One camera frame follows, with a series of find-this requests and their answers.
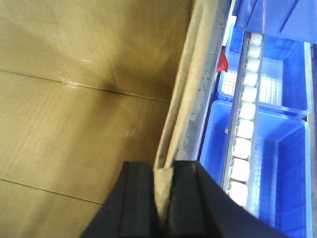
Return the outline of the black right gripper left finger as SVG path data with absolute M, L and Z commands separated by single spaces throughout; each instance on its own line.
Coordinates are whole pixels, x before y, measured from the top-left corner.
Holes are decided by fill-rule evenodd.
M 153 171 L 147 162 L 123 162 L 119 177 L 82 238 L 156 238 Z

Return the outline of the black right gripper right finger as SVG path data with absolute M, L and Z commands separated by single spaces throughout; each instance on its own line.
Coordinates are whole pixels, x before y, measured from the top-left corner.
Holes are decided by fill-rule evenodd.
M 167 219 L 170 238 L 283 238 L 237 205 L 198 161 L 176 161 Z

